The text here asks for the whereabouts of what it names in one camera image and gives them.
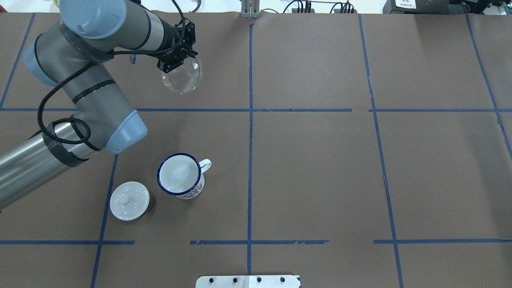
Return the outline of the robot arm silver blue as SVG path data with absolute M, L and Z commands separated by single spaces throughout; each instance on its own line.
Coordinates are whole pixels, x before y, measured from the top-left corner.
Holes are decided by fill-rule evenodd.
M 105 62 L 148 55 L 168 73 L 197 56 L 195 25 L 182 12 L 171 24 L 138 0 L 61 0 L 59 13 L 24 52 L 28 71 L 52 90 L 37 109 L 40 129 L 1 157 L 1 208 L 101 150 L 119 154 L 146 137 Z

